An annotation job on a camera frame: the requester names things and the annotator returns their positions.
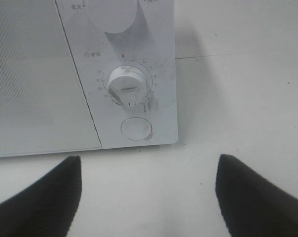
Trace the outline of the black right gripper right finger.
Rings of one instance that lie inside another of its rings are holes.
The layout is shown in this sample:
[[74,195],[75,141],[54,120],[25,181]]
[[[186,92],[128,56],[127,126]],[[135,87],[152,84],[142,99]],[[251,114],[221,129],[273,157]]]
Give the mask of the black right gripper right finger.
[[222,154],[215,193],[232,237],[298,237],[298,199]]

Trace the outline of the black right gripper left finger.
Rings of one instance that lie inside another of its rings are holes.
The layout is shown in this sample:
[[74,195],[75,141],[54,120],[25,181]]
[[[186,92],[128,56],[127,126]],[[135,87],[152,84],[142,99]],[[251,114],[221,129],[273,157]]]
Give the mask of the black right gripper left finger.
[[79,207],[81,159],[70,156],[0,203],[0,237],[65,237]]

